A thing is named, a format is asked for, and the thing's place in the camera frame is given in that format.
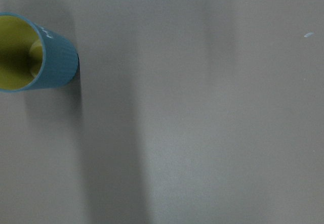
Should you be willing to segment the blue mug yellow inside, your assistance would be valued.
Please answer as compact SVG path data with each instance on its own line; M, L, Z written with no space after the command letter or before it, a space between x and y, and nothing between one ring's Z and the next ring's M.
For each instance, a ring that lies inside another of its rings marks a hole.
M1 13L1 91L61 87L79 64L73 44L27 18Z

